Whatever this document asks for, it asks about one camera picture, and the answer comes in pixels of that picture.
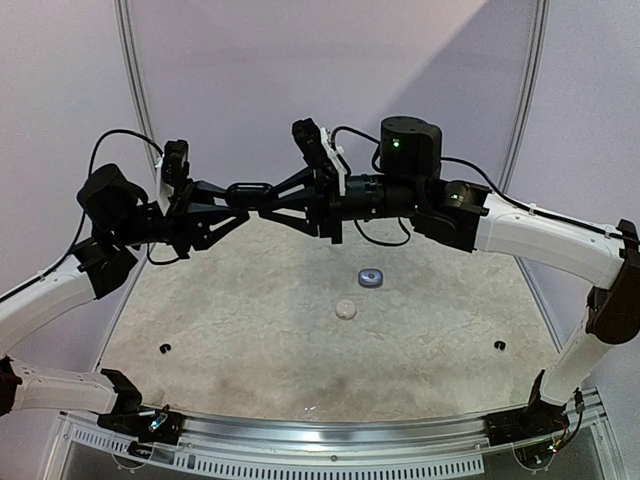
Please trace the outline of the black earbud case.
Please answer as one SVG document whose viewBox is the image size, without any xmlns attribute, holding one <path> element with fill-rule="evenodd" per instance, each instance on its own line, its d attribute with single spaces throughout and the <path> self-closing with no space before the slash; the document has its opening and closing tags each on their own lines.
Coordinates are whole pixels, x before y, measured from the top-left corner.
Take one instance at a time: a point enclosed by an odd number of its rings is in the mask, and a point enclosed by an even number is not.
<svg viewBox="0 0 640 480">
<path fill-rule="evenodd" d="M 274 187 L 262 182 L 238 182 L 226 189 L 225 201 L 229 207 L 258 209 L 274 198 Z"/>
</svg>

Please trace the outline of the purple earbud charging case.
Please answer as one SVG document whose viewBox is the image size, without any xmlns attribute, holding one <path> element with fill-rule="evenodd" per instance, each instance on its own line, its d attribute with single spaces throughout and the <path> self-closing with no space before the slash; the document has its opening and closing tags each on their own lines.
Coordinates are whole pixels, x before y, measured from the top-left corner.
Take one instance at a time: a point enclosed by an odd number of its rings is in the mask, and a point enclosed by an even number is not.
<svg viewBox="0 0 640 480">
<path fill-rule="evenodd" d="M 379 288 L 384 283 L 384 274 L 375 268 L 362 269 L 358 272 L 357 280 L 363 288 Z"/>
</svg>

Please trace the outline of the pink earbud charging case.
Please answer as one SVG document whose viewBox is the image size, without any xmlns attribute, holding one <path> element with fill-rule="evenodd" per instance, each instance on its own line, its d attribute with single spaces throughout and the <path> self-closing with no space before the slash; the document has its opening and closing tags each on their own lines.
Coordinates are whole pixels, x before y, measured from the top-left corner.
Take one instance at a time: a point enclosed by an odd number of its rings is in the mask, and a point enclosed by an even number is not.
<svg viewBox="0 0 640 480">
<path fill-rule="evenodd" d="M 341 320 L 352 320 L 357 315 L 356 304 L 348 299 L 339 300 L 335 305 L 335 315 Z"/>
</svg>

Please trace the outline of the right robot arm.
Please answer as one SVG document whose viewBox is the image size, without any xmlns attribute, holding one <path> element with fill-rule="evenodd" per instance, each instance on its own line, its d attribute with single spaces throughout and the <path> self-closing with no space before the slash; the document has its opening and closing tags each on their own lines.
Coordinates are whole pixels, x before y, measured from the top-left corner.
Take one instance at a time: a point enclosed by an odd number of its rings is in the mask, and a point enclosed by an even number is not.
<svg viewBox="0 0 640 480">
<path fill-rule="evenodd" d="M 335 131 L 305 119 L 293 124 L 292 135 L 306 167 L 264 191 L 257 209 L 264 219 L 339 243 L 345 221 L 405 218 L 442 245 L 525 258 L 590 283 L 581 324 L 518 412 L 524 435 L 552 424 L 555 407 L 599 361 L 638 335 L 639 237 L 632 222 L 589 223 L 512 199 L 490 181 L 444 180 L 441 129 L 415 117 L 382 121 L 370 175 L 349 172 Z"/>
</svg>

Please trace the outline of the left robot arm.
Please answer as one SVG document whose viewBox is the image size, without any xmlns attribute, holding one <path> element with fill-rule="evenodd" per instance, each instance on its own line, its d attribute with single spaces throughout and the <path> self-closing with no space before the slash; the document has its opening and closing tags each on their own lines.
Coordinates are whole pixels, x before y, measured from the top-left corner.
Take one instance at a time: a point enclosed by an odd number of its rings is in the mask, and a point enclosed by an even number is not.
<svg viewBox="0 0 640 480">
<path fill-rule="evenodd" d="M 110 416 L 128 434 L 148 426 L 142 395 L 117 370 L 74 372 L 33 366 L 11 350 L 58 317 L 114 293 L 138 263 L 137 250 L 163 243 L 178 260 L 204 251 L 250 218 L 231 190 L 189 177 L 188 144 L 159 148 L 157 198 L 129 181 L 119 166 L 90 165 L 76 199 L 91 225 L 42 273 L 1 297 L 1 413 L 80 410 Z"/>
</svg>

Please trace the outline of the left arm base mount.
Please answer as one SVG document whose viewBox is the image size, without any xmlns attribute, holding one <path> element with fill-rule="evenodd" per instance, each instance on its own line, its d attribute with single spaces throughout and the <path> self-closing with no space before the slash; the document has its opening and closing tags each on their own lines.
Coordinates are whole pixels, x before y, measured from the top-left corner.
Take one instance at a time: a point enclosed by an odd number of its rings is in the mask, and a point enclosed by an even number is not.
<svg viewBox="0 0 640 480">
<path fill-rule="evenodd" d="M 139 443 L 178 444 L 186 421 L 184 414 L 168 405 L 144 406 L 140 391 L 118 370 L 102 369 L 100 373 L 111 382 L 116 400 L 108 413 L 98 415 L 99 427 L 135 437 Z"/>
</svg>

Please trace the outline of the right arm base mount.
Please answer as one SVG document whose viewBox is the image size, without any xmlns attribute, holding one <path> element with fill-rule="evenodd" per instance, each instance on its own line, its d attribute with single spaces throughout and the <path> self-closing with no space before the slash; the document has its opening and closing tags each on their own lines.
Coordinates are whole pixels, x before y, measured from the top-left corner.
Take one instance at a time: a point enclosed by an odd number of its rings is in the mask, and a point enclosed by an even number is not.
<svg viewBox="0 0 640 480">
<path fill-rule="evenodd" d="M 562 435 L 550 447 L 552 451 L 561 450 L 573 440 L 582 426 L 585 409 L 583 393 L 579 387 L 573 392 L 578 422 L 571 431 L 566 405 L 553 405 L 542 400 L 541 384 L 544 373 L 542 370 L 534 380 L 524 407 L 499 411 L 483 417 L 484 433 L 491 446 L 532 439 L 556 431 L 562 431 Z"/>
</svg>

